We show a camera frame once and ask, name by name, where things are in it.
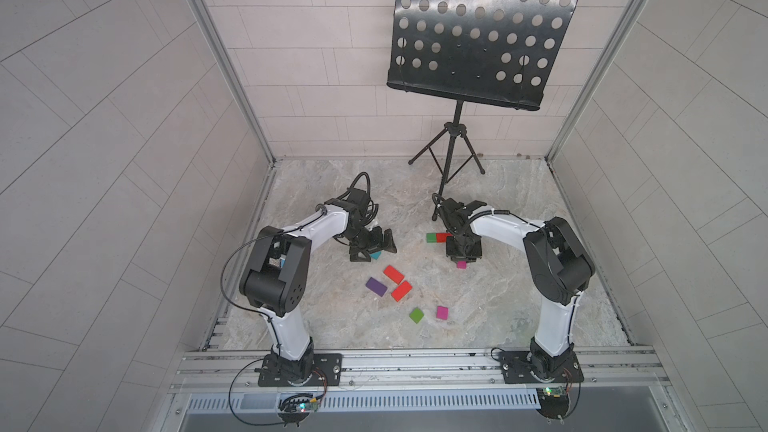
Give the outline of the magenta small block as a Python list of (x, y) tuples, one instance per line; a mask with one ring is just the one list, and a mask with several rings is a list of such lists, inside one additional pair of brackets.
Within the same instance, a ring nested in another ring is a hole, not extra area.
[(436, 318), (439, 320), (447, 321), (449, 318), (449, 308), (445, 306), (438, 306), (436, 310)]

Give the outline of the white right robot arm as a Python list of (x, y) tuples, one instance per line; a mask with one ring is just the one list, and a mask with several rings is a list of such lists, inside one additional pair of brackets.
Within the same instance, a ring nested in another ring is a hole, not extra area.
[(528, 362), (547, 380), (573, 355), (572, 325), (577, 305), (595, 273), (594, 262), (567, 220), (522, 218), (482, 201), (468, 204), (434, 193), (432, 201), (449, 237), (446, 255), (454, 262), (482, 257), (489, 238), (523, 251), (531, 279), (542, 296)]

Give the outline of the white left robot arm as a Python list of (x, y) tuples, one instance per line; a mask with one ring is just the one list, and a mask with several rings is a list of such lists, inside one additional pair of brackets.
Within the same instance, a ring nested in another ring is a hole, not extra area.
[(307, 218), (290, 226), (267, 226), (253, 241), (238, 290), (270, 330), (273, 345), (265, 364), (274, 365), (289, 382), (303, 383), (313, 375), (314, 344), (299, 308), (312, 252), (338, 239), (347, 244), (353, 263), (369, 262), (382, 251), (396, 253), (392, 231), (374, 223), (377, 213), (370, 189), (350, 185)]

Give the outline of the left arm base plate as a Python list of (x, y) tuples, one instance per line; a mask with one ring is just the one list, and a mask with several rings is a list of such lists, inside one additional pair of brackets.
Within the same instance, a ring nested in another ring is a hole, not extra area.
[(259, 387), (338, 386), (343, 355), (309, 352), (298, 361), (289, 361), (275, 352), (264, 357), (259, 371)]

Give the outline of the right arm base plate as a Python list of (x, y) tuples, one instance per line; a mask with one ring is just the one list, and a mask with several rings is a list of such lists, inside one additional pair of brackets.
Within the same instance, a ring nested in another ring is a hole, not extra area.
[(543, 350), (499, 350), (492, 353), (492, 358), (499, 363), (506, 384), (577, 384), (584, 381), (572, 347), (556, 357)]

